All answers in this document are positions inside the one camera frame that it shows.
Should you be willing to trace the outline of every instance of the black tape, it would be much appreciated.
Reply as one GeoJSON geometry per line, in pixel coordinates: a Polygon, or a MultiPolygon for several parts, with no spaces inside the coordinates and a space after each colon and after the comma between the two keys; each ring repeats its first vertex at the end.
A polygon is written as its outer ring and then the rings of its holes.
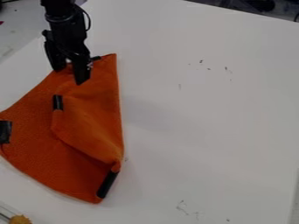
{"type": "Polygon", "coordinates": [[[106,176],[106,178],[104,179],[103,183],[101,184],[100,189],[96,193],[96,195],[100,199],[105,199],[105,197],[106,197],[108,191],[110,190],[112,184],[115,182],[115,179],[116,179],[118,173],[119,172],[112,172],[112,171],[110,171],[109,174],[106,176]]]}
{"type": "Polygon", "coordinates": [[[55,109],[63,110],[62,95],[60,95],[60,94],[55,94],[53,96],[53,110],[55,110],[55,109]]]}
{"type": "Polygon", "coordinates": [[[12,122],[0,121],[0,144],[9,144],[12,122]]]}

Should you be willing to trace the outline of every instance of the white surface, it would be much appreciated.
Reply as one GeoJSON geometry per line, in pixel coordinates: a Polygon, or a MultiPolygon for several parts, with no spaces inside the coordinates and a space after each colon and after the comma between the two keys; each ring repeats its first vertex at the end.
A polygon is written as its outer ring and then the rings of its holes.
{"type": "MultiPolygon", "coordinates": [[[[178,0],[85,7],[93,53],[119,55],[129,161],[97,206],[3,161],[0,199],[39,224],[288,223],[299,167],[298,24],[178,0]]],[[[42,42],[0,66],[0,109],[51,70],[42,42]]]]}
{"type": "Polygon", "coordinates": [[[39,0],[5,3],[0,12],[0,63],[26,46],[47,28],[39,0]]]}

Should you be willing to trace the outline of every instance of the orange cloth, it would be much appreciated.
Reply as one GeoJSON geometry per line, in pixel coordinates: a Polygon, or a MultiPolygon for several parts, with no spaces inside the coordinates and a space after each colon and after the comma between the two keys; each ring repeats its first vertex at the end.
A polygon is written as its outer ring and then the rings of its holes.
{"type": "Polygon", "coordinates": [[[0,120],[12,121],[4,158],[53,190],[99,203],[97,191],[123,158],[116,55],[95,61],[80,86],[70,66],[50,73],[0,120]],[[63,110],[53,110],[54,95],[62,95],[63,110]]]}

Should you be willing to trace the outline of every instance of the robotic arm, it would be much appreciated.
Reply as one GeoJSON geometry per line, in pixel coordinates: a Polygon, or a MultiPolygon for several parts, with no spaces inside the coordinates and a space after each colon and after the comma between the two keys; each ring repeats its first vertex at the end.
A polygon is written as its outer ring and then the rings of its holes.
{"type": "Polygon", "coordinates": [[[41,0],[45,7],[45,19],[51,30],[43,31],[45,51],[55,71],[66,67],[66,59],[72,61],[73,74],[77,85],[90,78],[93,60],[84,44],[91,21],[85,11],[74,0],[41,0]],[[88,17],[86,28],[84,14],[88,17]]]}

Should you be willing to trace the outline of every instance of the orange fabric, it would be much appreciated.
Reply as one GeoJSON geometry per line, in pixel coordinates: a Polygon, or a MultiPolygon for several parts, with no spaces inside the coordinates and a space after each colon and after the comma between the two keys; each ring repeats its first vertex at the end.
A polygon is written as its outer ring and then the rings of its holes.
{"type": "Polygon", "coordinates": [[[12,121],[4,158],[58,192],[99,203],[96,192],[123,158],[116,55],[95,61],[80,86],[71,67],[50,73],[0,120],[12,121]],[[63,96],[63,110],[53,111],[53,95],[63,96]]]}

